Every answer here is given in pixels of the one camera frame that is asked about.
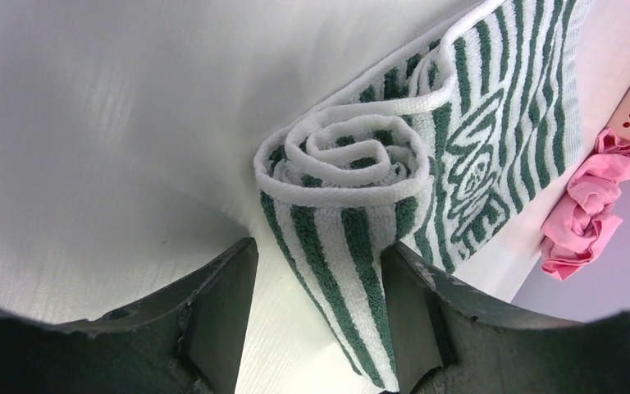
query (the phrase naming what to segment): white tabletop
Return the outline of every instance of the white tabletop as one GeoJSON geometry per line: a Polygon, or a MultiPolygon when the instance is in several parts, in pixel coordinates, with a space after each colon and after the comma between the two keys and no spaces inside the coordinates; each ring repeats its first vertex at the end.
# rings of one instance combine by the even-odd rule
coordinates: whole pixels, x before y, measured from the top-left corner
{"type": "MultiPolygon", "coordinates": [[[[238,393],[377,392],[263,231],[259,143],[476,0],[0,2],[0,306],[97,318],[253,230],[238,393]]],[[[630,83],[630,5],[599,0],[578,78],[593,141],[630,83]]],[[[457,274],[510,300],[555,182],[457,274]]]]}

